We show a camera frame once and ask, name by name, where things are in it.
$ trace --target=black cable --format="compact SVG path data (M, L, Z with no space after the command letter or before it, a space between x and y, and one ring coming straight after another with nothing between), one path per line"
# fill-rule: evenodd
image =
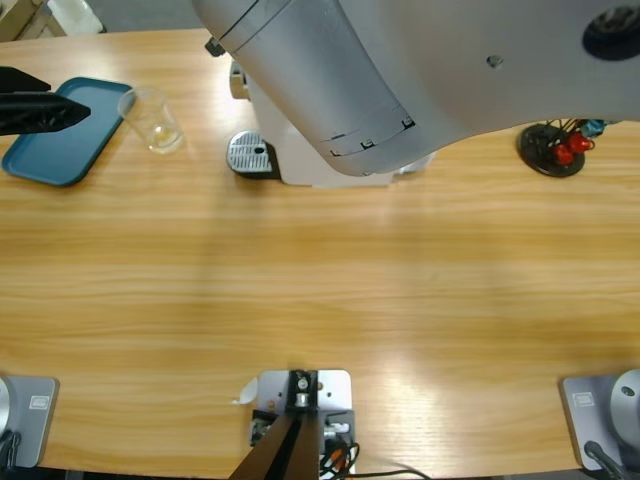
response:
M372 473L346 473L340 474L336 478L376 478L376 477L395 477L396 475L405 475L407 473L417 475L423 480L431 480L431 477L425 475L420 470L414 468L405 468L402 470L391 470L388 472L372 472Z
M320 460L320 478L332 473L327 480L341 480L346 478L376 478L376 477L394 477L397 475L411 474L421 480L431 480L420 470L415 468L403 468L400 470L390 470L387 472L371 472L371 473L351 473L351 468L356 463L360 454L360 445L353 443L347 445L344 441L338 440L334 442L331 450L328 450Z

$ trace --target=wood grain surface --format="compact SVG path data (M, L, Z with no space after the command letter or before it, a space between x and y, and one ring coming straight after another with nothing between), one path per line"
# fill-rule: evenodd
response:
M229 475L247 381L333 367L353 377L360 471L576 467L558 381L640 365L640 127L611 127L565 180L518 160L512 129L388 188L247 181L225 151L255 120L207 39L0 45L54 88L157 86L187 136L159 156L123 125L72 188L0 175L0 368L60 380L44 464Z

